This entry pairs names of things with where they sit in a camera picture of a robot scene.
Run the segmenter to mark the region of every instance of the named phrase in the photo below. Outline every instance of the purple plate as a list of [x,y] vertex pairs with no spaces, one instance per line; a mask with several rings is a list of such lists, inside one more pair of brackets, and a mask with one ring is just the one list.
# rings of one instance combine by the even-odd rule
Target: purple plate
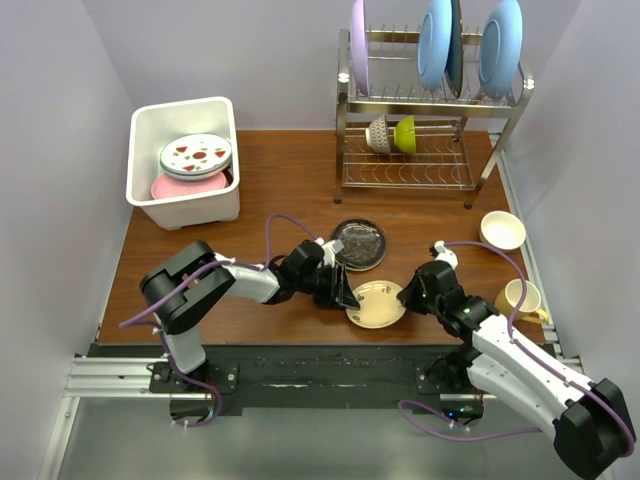
[[360,93],[369,95],[369,43],[367,42],[367,19],[364,14],[364,0],[353,2],[351,34],[349,37],[356,86]]

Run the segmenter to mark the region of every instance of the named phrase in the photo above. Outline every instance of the robotic hand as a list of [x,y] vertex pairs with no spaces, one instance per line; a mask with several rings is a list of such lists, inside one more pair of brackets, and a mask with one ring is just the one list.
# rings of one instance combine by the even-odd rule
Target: robotic hand
[[444,376],[494,394],[529,419],[581,478],[595,479],[629,455],[636,435],[620,389],[558,362],[513,329],[493,305],[466,295],[454,272],[455,254],[443,242],[432,254],[435,260],[418,267],[398,299],[408,310],[435,315],[447,333],[464,342],[440,365]]
[[199,382],[209,378],[198,323],[223,295],[251,298],[274,305],[289,300],[294,293],[313,296],[321,308],[355,308],[356,300],[346,269],[335,260],[342,242],[304,241],[278,264],[249,265],[213,252],[205,242],[195,242],[146,275],[140,290],[153,305],[174,290],[185,276],[203,265],[220,265],[198,277],[182,294],[175,295],[156,310],[166,344],[178,369]]

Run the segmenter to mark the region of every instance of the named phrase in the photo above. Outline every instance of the dish rack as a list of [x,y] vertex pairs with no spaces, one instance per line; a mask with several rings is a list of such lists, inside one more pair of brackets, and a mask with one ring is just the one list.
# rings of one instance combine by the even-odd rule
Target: dish rack
[[[478,79],[482,34],[462,34],[463,83],[455,98],[444,79],[436,92],[422,88],[416,56],[420,31],[367,31],[369,40],[369,95],[362,95],[353,80],[349,30],[340,30],[336,106],[336,177],[334,202],[342,202],[343,187],[418,188],[468,191],[464,206],[471,208],[533,93],[533,76],[520,58],[514,87],[501,100],[486,97]],[[414,115],[417,152],[377,154],[365,141],[369,122],[355,114]],[[420,116],[439,117],[421,119]],[[465,146],[470,118],[503,118],[506,123],[477,181]],[[388,118],[389,136],[397,121]]]

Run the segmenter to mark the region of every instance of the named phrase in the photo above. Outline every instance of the green cup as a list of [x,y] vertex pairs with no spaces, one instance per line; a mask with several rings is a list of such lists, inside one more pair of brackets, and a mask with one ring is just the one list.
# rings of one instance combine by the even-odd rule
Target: green cup
[[413,117],[398,122],[393,129],[393,143],[404,153],[416,153],[416,124]]

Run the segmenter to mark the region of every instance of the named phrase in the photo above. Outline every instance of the white plastic bin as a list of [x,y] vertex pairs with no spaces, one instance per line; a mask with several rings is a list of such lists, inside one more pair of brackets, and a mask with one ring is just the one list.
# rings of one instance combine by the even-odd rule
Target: white plastic bin
[[[223,190],[154,200],[151,185],[162,173],[161,150],[173,140],[195,133],[211,133],[231,143],[229,167],[233,181]],[[140,207],[162,228],[233,220],[240,213],[238,142],[231,101],[211,97],[142,107],[131,118],[127,201]]]

